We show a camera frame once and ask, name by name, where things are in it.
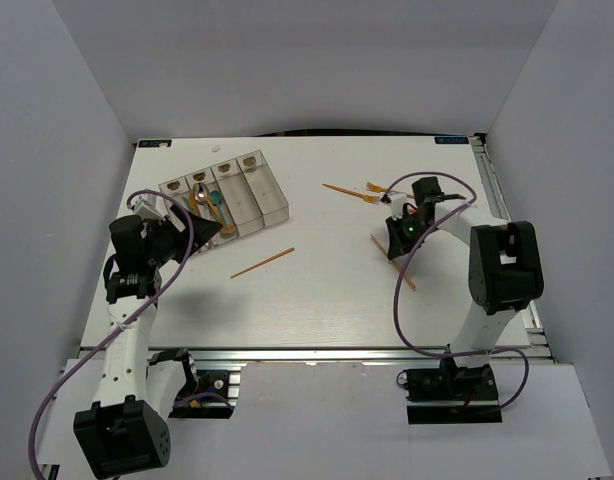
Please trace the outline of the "iridescent ornate metal spoon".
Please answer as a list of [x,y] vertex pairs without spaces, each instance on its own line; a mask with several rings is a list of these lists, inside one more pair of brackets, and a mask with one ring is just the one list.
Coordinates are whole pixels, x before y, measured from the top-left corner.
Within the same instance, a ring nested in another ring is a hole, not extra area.
[[[206,220],[210,220],[213,221],[214,223],[220,223],[220,219],[215,215],[215,213],[213,212],[212,208],[208,205],[202,205],[202,211],[204,214],[204,218]],[[216,237],[213,237],[211,240],[211,243],[213,246],[217,246],[218,245],[218,240],[216,239]]]

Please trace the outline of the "orange plastic spoon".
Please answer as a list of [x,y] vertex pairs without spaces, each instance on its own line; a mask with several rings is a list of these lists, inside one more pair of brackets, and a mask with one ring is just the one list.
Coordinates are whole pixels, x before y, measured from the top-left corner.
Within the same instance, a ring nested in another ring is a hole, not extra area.
[[220,207],[217,204],[215,204],[212,200],[208,201],[208,205],[210,209],[212,210],[212,212],[214,213],[216,220],[220,222],[222,225],[220,233],[223,236],[232,235],[235,232],[235,227],[226,220],[226,217],[223,215]]

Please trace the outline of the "orange plastic knife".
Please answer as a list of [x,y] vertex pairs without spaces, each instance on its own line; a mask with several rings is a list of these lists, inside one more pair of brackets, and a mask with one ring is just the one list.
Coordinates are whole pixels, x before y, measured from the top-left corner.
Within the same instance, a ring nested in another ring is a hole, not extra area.
[[188,203],[190,205],[191,211],[194,213],[194,215],[196,215],[198,217],[201,217],[201,214],[200,214],[200,212],[198,210],[198,205],[196,203],[196,200],[195,200],[195,197],[194,197],[193,193],[188,195],[187,200],[188,200]]

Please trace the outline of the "orange plastic chopstick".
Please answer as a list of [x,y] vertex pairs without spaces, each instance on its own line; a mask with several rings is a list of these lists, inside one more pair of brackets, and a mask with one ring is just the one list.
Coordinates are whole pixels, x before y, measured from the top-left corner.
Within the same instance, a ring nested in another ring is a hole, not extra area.
[[409,277],[409,275],[405,272],[405,270],[403,269],[403,267],[396,261],[394,260],[390,260],[388,258],[388,252],[387,250],[381,245],[381,243],[379,242],[379,240],[373,235],[370,234],[369,235],[370,240],[372,241],[372,243],[375,245],[375,247],[381,252],[381,254],[385,257],[385,259],[388,261],[388,263],[400,274],[403,274],[403,281],[409,286],[409,288],[412,291],[416,291],[416,285],[413,282],[413,280]]
[[244,268],[244,269],[242,269],[242,270],[240,270],[240,271],[230,275],[230,279],[235,279],[235,278],[237,278],[239,276],[242,276],[242,275],[244,275],[244,274],[246,274],[246,273],[248,273],[248,272],[250,272],[252,270],[260,268],[260,267],[262,267],[262,266],[264,266],[264,265],[266,265],[268,263],[271,263],[271,262],[273,262],[273,261],[275,261],[277,259],[280,259],[280,258],[282,258],[282,257],[284,257],[286,255],[289,255],[289,254],[293,253],[294,251],[295,251],[295,247],[290,247],[290,248],[285,249],[285,250],[283,250],[281,252],[278,252],[278,253],[276,253],[276,254],[274,254],[274,255],[272,255],[272,256],[264,259],[264,260],[261,260],[261,261],[255,263],[255,264],[253,264],[251,266],[248,266],[248,267],[246,267],[246,268]]

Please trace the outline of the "teal plastic spoon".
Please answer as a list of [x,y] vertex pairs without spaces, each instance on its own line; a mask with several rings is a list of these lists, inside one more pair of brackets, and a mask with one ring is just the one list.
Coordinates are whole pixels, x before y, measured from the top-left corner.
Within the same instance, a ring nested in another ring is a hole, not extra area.
[[215,204],[217,204],[220,207],[220,209],[221,209],[221,211],[223,213],[223,210],[221,208],[222,194],[218,190],[212,190],[209,193],[209,200],[212,200]]

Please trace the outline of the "silver metal spoon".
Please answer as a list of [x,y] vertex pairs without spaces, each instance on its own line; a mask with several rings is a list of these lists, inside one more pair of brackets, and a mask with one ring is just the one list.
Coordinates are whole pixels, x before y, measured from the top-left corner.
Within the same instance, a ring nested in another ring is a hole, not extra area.
[[192,193],[195,197],[201,217],[204,218],[204,214],[202,211],[202,205],[208,205],[208,201],[209,201],[208,194],[206,191],[206,186],[202,182],[196,182],[192,187]]

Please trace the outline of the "orange plastic fork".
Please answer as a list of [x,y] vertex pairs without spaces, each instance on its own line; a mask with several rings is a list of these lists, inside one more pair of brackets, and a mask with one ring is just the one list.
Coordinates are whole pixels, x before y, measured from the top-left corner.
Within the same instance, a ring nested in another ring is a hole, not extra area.
[[[371,192],[374,192],[374,193],[381,193],[381,194],[383,194],[383,193],[389,193],[389,192],[395,192],[395,193],[403,193],[403,194],[406,194],[405,192],[401,192],[401,191],[389,190],[389,189],[387,189],[387,188],[385,188],[385,187],[382,187],[382,186],[376,185],[376,184],[371,183],[371,182],[367,182],[367,183],[366,183],[366,189],[367,189],[368,191],[371,191]],[[406,194],[406,196],[407,196],[407,197],[409,197],[409,198],[411,198],[411,199],[413,199],[413,198],[414,198],[414,196],[413,196],[412,194]]]
[[345,195],[349,195],[349,196],[353,196],[355,198],[359,198],[361,200],[363,200],[366,203],[369,204],[378,204],[380,202],[380,197],[377,195],[370,195],[370,194],[365,194],[362,192],[358,192],[355,190],[350,190],[350,189],[346,189],[340,186],[336,186],[336,185],[331,185],[331,184],[322,184],[323,187],[328,188],[330,190],[339,192],[339,193],[343,193]]

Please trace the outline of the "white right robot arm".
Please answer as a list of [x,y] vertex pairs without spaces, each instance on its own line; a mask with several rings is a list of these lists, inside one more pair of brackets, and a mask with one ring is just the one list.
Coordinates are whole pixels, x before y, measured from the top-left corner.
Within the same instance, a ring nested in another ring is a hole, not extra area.
[[[410,350],[438,360],[455,362],[440,371],[438,384],[448,397],[459,399],[471,391],[471,369],[489,363],[504,350],[498,340],[510,321],[544,292],[536,231],[528,221],[497,218],[476,205],[476,190],[464,180],[439,171],[406,174],[412,194],[390,185],[380,202],[390,208],[386,219],[390,260],[400,258],[401,271],[392,300],[396,333]],[[405,274],[428,237],[444,231],[468,247],[467,283],[471,304],[459,333],[445,350],[432,351],[409,341],[400,322],[400,293]]]

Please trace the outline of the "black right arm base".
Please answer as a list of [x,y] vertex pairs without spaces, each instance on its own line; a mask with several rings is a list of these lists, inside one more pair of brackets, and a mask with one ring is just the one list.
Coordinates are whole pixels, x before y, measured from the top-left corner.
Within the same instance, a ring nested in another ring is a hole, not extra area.
[[401,371],[409,425],[496,424],[502,422],[499,393],[490,365],[457,372],[438,368]]

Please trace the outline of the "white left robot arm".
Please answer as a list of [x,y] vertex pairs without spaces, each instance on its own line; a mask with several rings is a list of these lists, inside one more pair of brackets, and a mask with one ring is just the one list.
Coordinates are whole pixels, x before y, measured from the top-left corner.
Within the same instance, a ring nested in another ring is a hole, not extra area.
[[109,226],[114,253],[104,266],[103,283],[109,328],[118,334],[105,348],[91,407],[77,412],[73,422],[98,479],[165,467],[171,455],[168,416],[177,398],[189,398],[198,387],[187,349],[151,354],[149,340],[161,267],[196,253],[221,225],[178,206],[171,211],[184,229],[147,211],[120,217]]

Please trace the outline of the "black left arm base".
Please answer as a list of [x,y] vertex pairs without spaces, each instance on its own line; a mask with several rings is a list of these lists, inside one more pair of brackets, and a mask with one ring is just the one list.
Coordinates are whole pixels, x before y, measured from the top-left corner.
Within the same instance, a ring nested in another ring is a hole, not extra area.
[[227,420],[237,404],[241,383],[242,362],[221,359],[212,352],[192,351],[197,369],[198,387],[192,395],[200,399],[175,406],[172,419]]

